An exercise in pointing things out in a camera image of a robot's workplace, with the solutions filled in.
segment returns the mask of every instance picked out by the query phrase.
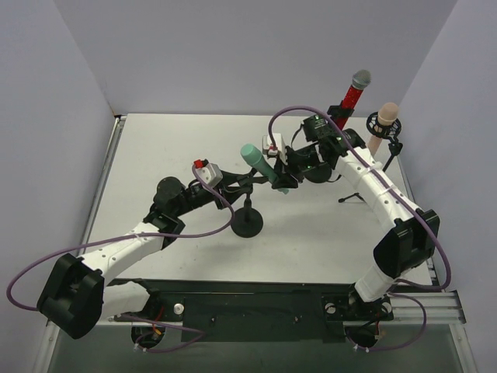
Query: gray microphone head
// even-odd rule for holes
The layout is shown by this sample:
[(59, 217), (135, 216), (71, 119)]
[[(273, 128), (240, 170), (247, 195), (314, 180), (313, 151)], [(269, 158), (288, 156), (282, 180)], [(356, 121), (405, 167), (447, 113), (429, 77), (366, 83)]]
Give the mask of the gray microphone head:
[(363, 90), (371, 83), (371, 73), (368, 70), (359, 70), (352, 77), (352, 87)]

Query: red cap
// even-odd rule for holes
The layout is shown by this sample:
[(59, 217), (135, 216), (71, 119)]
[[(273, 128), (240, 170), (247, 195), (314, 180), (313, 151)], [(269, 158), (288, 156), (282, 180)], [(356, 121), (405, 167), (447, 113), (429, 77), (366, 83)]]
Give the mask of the red cap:
[(195, 165), (196, 169), (201, 169), (203, 167), (203, 161), (201, 159), (197, 159), (196, 161), (193, 161), (193, 164)]

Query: teal microphone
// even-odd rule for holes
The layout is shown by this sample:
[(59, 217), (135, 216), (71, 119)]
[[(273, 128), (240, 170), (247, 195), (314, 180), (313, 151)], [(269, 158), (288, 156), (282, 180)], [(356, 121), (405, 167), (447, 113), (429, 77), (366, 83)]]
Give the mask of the teal microphone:
[[(242, 158), (247, 162), (247, 164), (261, 173), (261, 175), (266, 176), (270, 183), (274, 183), (278, 177), (274, 172), (273, 168), (266, 162), (261, 151), (258, 150), (252, 144), (246, 144), (242, 146), (240, 151)], [(278, 191), (287, 194), (287, 188), (280, 188)]]

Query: red microphone handle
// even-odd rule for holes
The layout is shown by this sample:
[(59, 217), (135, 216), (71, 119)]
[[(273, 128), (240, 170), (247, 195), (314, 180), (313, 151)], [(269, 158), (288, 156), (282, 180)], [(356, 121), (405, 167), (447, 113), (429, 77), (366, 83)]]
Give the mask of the red microphone handle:
[[(359, 101), (360, 95), (363, 94), (363, 89), (354, 88), (352, 85), (349, 88), (349, 91), (345, 95), (340, 107), (342, 109), (353, 109), (356, 107), (357, 101)], [(335, 122), (336, 125), (342, 130), (345, 127), (345, 123), (349, 118), (338, 118)]]

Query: wall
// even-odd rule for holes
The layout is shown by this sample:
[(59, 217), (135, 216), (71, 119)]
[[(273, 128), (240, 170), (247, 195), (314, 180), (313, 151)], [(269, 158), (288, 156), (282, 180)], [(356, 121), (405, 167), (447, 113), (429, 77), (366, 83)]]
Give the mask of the wall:
[(273, 114), (401, 98), (456, 0), (55, 0), (117, 113)]
[(401, 103), (402, 161), (440, 237), (481, 372), (497, 355), (497, 3), (459, 0)]
[[(0, 12), (0, 288), (77, 243), (113, 115), (51, 0)], [(52, 263), (14, 288), (35, 305)], [(31, 371), (46, 319), (0, 300), (0, 371)]]

